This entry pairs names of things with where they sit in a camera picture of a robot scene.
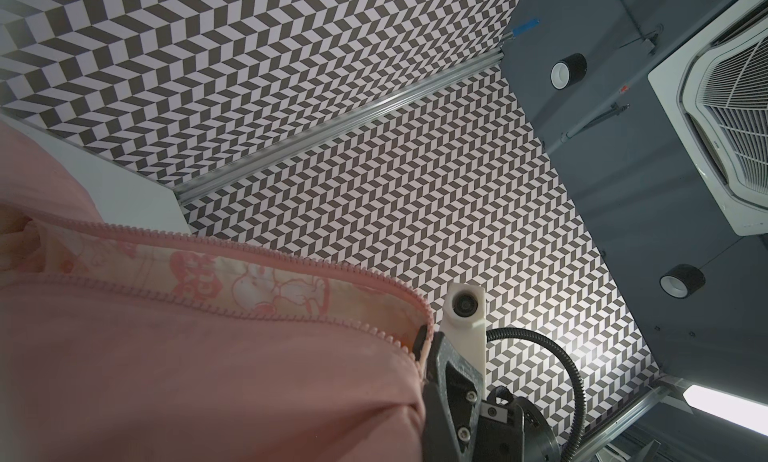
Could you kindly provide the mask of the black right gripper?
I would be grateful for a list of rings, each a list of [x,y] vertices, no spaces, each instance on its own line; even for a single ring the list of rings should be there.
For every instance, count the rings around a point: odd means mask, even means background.
[[[502,386],[493,387],[481,403],[481,382],[480,372],[445,334],[435,333],[422,392],[426,409],[423,459],[559,461],[560,446],[539,409]]]

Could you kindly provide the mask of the pink Snoopy zip jacket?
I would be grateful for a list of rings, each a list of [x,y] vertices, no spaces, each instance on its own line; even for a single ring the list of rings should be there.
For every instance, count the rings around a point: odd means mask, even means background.
[[[5,461],[418,461],[433,333],[379,272],[109,224],[1,129]]]

